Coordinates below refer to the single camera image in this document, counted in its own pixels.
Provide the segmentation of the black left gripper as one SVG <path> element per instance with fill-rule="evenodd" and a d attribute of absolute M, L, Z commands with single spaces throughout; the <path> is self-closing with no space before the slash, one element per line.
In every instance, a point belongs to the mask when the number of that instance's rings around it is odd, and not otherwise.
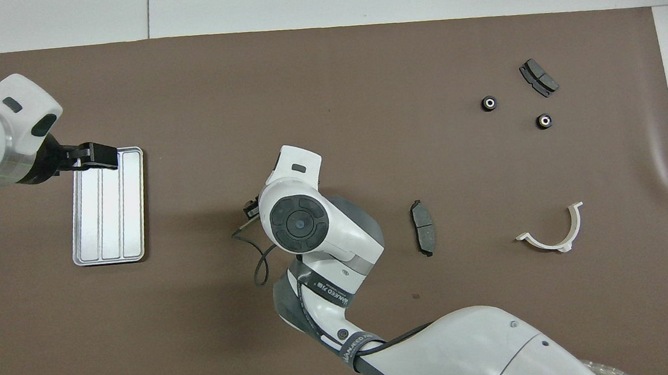
<path fill-rule="evenodd" d="M 117 170 L 119 156 L 117 149 L 100 143 L 83 143 L 77 145 L 61 145 L 53 135 L 45 136 L 36 158 L 27 175 L 22 178 L 22 184 L 41 184 L 52 176 L 58 176 L 61 171 L 68 172 L 86 170 L 85 167 L 75 167 L 74 164 L 87 150 L 88 168 Z"/>

